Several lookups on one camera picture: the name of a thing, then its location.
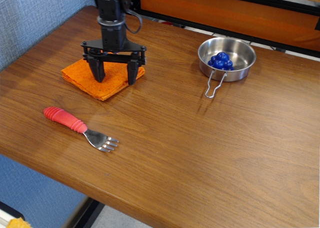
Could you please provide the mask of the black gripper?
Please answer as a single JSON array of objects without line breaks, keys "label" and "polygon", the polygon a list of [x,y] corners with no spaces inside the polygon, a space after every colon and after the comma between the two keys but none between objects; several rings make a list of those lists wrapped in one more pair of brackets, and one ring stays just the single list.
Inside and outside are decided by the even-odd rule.
[{"label": "black gripper", "polygon": [[146,64],[145,51],[143,45],[133,43],[127,38],[125,26],[101,28],[101,39],[83,41],[83,58],[88,62],[90,70],[96,81],[101,83],[105,78],[103,62],[127,63],[128,84],[136,83],[139,66]]}]

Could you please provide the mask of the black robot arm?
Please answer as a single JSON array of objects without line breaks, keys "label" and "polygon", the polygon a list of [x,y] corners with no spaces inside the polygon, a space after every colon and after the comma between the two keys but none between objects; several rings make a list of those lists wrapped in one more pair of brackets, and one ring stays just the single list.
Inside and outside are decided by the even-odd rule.
[{"label": "black robot arm", "polygon": [[129,85],[136,82],[139,67],[146,64],[147,48],[127,38],[129,29],[126,15],[133,15],[142,23],[139,14],[130,9],[132,0],[96,0],[99,15],[97,22],[101,28],[101,39],[83,41],[83,59],[89,64],[96,81],[105,78],[104,63],[127,64],[127,80]]}]

